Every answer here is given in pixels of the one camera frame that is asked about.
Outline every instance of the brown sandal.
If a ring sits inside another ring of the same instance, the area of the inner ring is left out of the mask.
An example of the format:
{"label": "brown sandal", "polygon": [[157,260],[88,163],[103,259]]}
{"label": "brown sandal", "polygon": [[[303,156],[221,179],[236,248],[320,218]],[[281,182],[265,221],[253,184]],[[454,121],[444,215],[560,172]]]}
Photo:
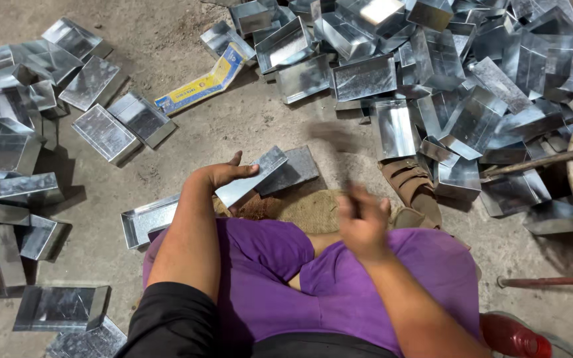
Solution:
{"label": "brown sandal", "polygon": [[434,228],[441,227],[441,210],[432,181],[415,159],[396,160],[382,167],[381,172],[404,205],[424,214]]}

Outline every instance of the concrete floor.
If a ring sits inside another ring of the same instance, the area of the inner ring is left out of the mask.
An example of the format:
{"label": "concrete floor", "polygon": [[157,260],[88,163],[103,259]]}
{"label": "concrete floor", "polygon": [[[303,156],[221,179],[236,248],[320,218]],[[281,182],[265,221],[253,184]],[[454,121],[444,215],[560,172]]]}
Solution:
{"label": "concrete floor", "polygon": [[[55,20],[67,16],[93,30],[114,47],[107,60],[131,75],[127,89],[153,100],[207,73],[215,61],[199,43],[199,35],[228,16],[227,10],[197,0],[0,1],[0,45],[37,39]],[[275,85],[258,77],[257,69],[237,78],[232,88],[173,118],[178,130],[156,150],[142,150],[123,167],[107,163],[70,127],[81,114],[59,120],[62,148],[44,153],[40,172],[56,171],[68,200],[45,209],[73,224],[57,259],[39,264],[38,284],[110,285],[107,314],[127,332],[141,294],[143,253],[128,250],[119,214],[180,191],[198,167],[230,159],[243,150],[251,161],[273,145],[291,149],[308,144],[322,177],[304,190],[338,188],[328,148],[306,139],[302,124],[316,118],[336,120],[327,92],[286,106]],[[362,142],[352,155],[354,179],[369,190],[400,204],[377,169],[369,126],[345,121]],[[479,283],[482,312],[505,310],[537,329],[573,343],[573,287],[548,290],[500,289],[498,275],[573,276],[573,235],[534,238],[523,228],[523,214],[490,218],[481,199],[471,206],[444,201],[444,228],[473,247],[483,271]],[[0,299],[0,357],[41,357],[51,332],[12,332],[20,299]]]}

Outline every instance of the red plastic bottle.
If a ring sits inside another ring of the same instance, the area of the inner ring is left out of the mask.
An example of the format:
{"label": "red plastic bottle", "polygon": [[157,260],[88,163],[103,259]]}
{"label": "red plastic bottle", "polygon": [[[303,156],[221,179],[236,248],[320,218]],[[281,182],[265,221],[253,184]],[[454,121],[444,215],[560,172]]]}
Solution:
{"label": "red plastic bottle", "polygon": [[520,322],[496,313],[481,314],[481,334],[492,350],[519,358],[551,358],[547,338]]}

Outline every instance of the metal rod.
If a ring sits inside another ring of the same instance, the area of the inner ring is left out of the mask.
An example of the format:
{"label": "metal rod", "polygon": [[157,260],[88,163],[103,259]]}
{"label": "metal rod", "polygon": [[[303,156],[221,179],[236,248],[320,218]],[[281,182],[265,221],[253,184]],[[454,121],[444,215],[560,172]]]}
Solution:
{"label": "metal rod", "polygon": [[554,278],[497,278],[498,286],[505,287],[538,287],[538,286],[558,286],[573,285],[573,277]]}
{"label": "metal rod", "polygon": [[528,162],[514,164],[511,166],[501,167],[498,169],[492,169],[488,171],[483,171],[479,173],[481,179],[488,178],[494,175],[500,174],[508,174],[513,173],[515,171],[526,171],[528,169],[533,169],[535,167],[544,166],[547,164],[557,163],[557,162],[567,162],[568,160],[573,160],[573,150],[567,151],[565,153],[554,154],[549,157],[537,159],[537,160],[530,160]]}

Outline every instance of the hand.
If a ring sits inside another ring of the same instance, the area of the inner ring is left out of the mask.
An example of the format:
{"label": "hand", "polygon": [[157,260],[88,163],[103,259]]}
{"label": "hand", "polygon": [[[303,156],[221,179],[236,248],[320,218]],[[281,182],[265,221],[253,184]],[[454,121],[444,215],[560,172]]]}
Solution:
{"label": "hand", "polygon": [[339,234],[362,265],[380,262],[392,254],[386,242],[390,201],[384,198],[380,202],[363,185],[352,185],[349,190],[361,218],[353,217],[354,207],[347,196],[338,197]]}
{"label": "hand", "polygon": [[233,159],[228,163],[213,164],[196,170],[195,174],[205,176],[211,182],[213,190],[227,185],[234,179],[247,178],[258,174],[260,166],[241,166],[240,159],[243,157],[243,151],[239,150],[234,154]]}

